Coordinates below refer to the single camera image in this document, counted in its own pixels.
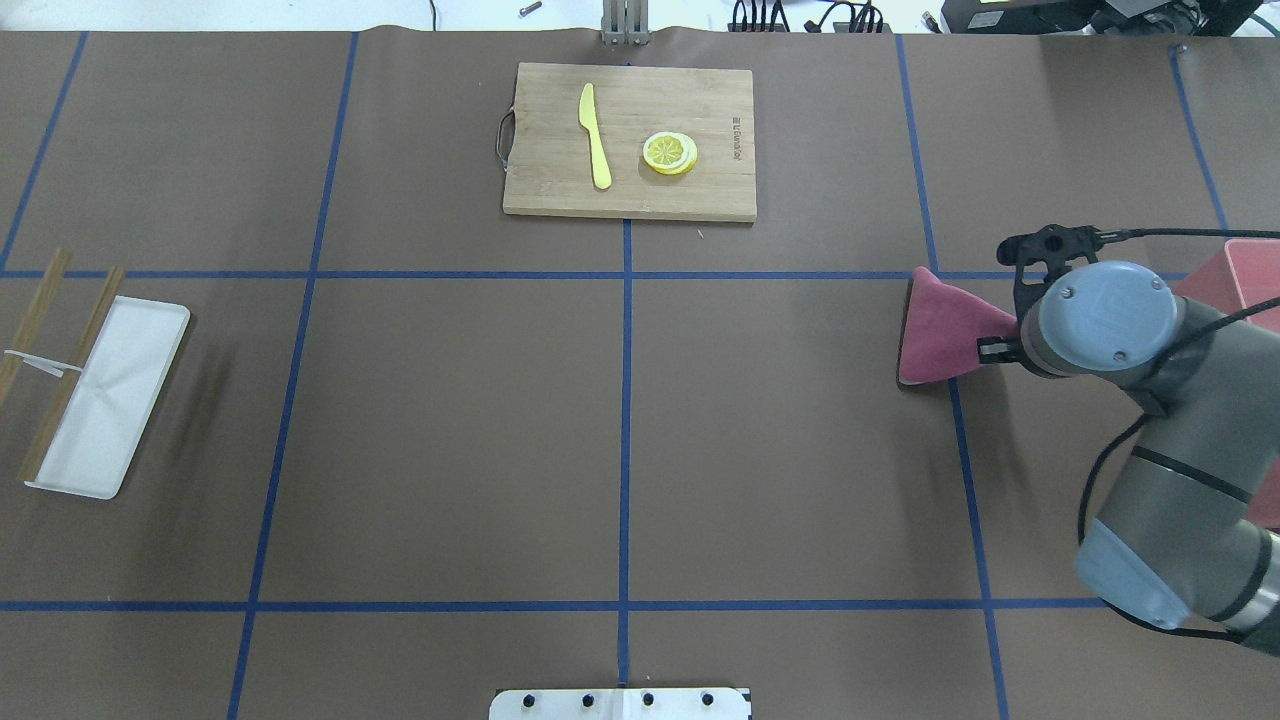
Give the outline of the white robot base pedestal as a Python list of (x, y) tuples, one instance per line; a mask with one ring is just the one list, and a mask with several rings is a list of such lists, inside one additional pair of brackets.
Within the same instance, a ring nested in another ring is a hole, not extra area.
[(508, 689), (489, 719), (751, 719), (750, 692), (731, 687)]

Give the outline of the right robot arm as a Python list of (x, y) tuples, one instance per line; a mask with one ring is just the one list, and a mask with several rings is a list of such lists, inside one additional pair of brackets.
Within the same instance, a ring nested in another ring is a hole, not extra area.
[(1082, 491), (1078, 579), (1147, 630), (1276, 656), (1277, 533), (1248, 510), (1277, 462), (1277, 333), (1254, 323), (1277, 300), (1221, 313), (1129, 261), (1018, 275), (1012, 300), (1009, 361), (1140, 409)]

